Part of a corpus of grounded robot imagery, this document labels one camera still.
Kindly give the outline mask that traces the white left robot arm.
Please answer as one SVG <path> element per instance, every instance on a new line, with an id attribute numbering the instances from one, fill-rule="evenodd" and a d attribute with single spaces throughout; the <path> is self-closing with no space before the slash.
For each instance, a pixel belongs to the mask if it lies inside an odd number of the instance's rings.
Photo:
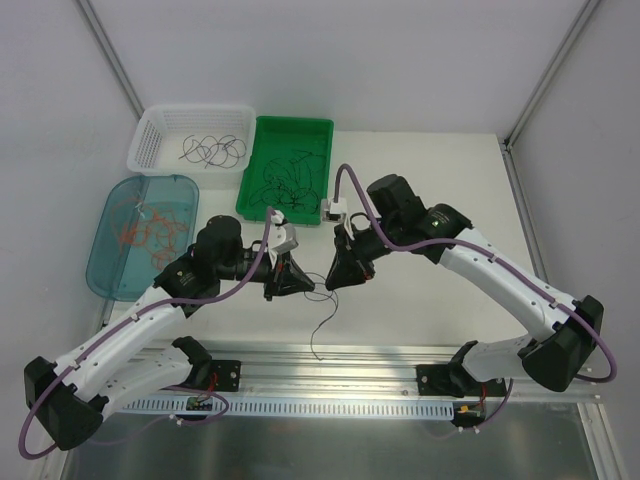
<path id="1" fill-rule="evenodd" d="M 311 292 L 314 282 L 292 251 L 296 230 L 269 209 L 261 240 L 244 247 L 240 222 L 226 215 L 208 220 L 186 252 L 169 263 L 121 317 L 74 350 L 50 362 L 38 356 L 24 369 L 29 409 L 19 435 L 39 422 L 54 448 L 68 451 L 91 438 L 127 404 L 162 389 L 186 388 L 209 395 L 215 387 L 213 359 L 193 337 L 180 337 L 156 358 L 131 359 L 160 333 L 206 305 L 231 298 L 249 282 L 260 283 L 266 300 Z"/>

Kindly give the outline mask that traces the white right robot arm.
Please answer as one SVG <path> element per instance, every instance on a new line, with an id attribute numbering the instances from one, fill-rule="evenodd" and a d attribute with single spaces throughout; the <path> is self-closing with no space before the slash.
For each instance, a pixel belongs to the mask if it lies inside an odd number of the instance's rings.
<path id="1" fill-rule="evenodd" d="M 345 199 L 322 203 L 323 217 L 337 224 L 328 289 L 364 284 L 375 276 L 375 260 L 410 252 L 474 284 L 526 330 L 509 340 L 465 343 L 428 374 L 429 388 L 462 398 L 485 382 L 526 374 L 563 392 L 579 378 L 601 330 L 604 307 L 598 300 L 590 295 L 576 300 L 512 265 L 467 217 L 447 204 L 425 206 L 402 176 L 387 175 L 365 193 L 376 210 L 366 229 L 352 226 Z"/>

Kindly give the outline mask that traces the green plastic tray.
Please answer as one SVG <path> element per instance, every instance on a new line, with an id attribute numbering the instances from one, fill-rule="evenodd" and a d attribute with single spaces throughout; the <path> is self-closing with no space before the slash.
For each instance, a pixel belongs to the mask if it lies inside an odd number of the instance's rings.
<path id="1" fill-rule="evenodd" d="M 259 116 L 236 212 L 247 221 L 262 221 L 272 207 L 296 225 L 319 225 L 333 133 L 330 119 Z"/>

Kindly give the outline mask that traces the teal transparent plastic bin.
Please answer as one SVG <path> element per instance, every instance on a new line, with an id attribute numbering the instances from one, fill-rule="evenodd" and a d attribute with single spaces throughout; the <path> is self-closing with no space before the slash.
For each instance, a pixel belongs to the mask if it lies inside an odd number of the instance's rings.
<path id="1" fill-rule="evenodd" d="M 194 237 L 199 189 L 186 176 L 136 175 L 109 193 L 86 268 L 96 295 L 138 299 Z"/>

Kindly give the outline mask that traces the white perforated plastic basket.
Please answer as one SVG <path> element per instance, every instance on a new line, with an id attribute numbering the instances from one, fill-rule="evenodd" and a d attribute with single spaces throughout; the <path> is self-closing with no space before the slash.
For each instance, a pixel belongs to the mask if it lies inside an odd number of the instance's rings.
<path id="1" fill-rule="evenodd" d="M 127 167 L 149 176 L 241 174 L 251 158 L 256 120 L 244 105 L 152 106 L 138 122 Z"/>

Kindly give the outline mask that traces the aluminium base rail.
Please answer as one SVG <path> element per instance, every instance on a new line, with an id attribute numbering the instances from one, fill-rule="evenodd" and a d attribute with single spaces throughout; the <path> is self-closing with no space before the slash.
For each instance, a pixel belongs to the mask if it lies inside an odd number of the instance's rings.
<path id="1" fill-rule="evenodd" d="M 453 347 L 356 346 L 203 340 L 215 359 L 241 362 L 245 396 L 409 400 L 415 367 L 443 363 Z"/>

